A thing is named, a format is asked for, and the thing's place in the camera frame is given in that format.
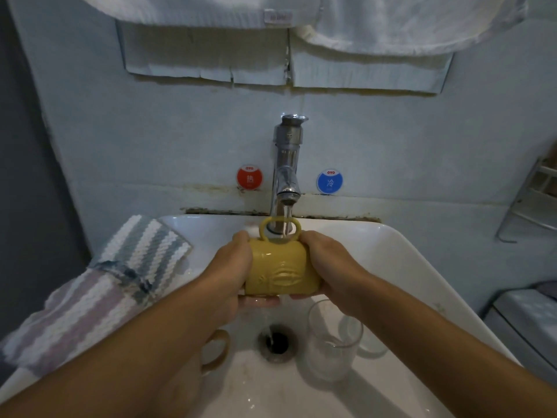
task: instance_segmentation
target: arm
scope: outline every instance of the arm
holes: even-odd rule
[[[362,321],[457,417],[550,417],[557,390],[426,304],[361,267],[339,242],[304,232],[323,290]]]
[[[0,406],[0,416],[130,417],[230,321],[251,267],[240,232],[207,269],[121,329]]]

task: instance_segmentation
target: red round sticker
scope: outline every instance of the red round sticker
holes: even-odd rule
[[[236,180],[243,189],[254,190],[261,186],[263,173],[256,165],[245,164],[238,169]]]

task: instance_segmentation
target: blue and white striped towel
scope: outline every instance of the blue and white striped towel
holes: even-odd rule
[[[4,360],[39,378],[54,371],[160,299],[190,250],[159,221],[131,217],[83,274],[2,341]]]

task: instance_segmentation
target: glass mug handle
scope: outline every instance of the glass mug handle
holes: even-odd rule
[[[283,221],[284,223],[292,223],[296,226],[296,232],[290,236],[290,240],[297,241],[302,234],[302,226],[294,217],[267,217],[259,225],[259,237],[261,240],[268,242],[269,238],[265,236],[265,226],[274,221]]]
[[[207,364],[201,365],[202,376],[207,375],[211,371],[216,370],[218,367],[223,365],[226,361],[226,357],[228,356],[228,351],[230,351],[230,335],[226,330],[215,330],[205,344],[212,342],[213,340],[222,340],[225,343],[225,347],[217,358]]]

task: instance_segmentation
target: sink basin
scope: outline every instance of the sink basin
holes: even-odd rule
[[[200,274],[214,253],[242,229],[258,236],[262,217],[183,215],[162,221],[194,248],[180,265],[171,290]],[[453,288],[394,229],[383,224],[300,219],[304,230],[317,230],[346,246],[371,273],[399,286],[453,323],[516,360]],[[188,417],[449,417],[448,410],[373,334],[366,329],[352,371],[341,382],[315,379],[303,361],[306,316],[322,296],[303,301],[283,299],[274,309],[240,312],[225,328],[233,338],[225,365],[203,379],[200,398]],[[269,363],[257,337],[270,324],[290,328],[299,351],[286,363]]]

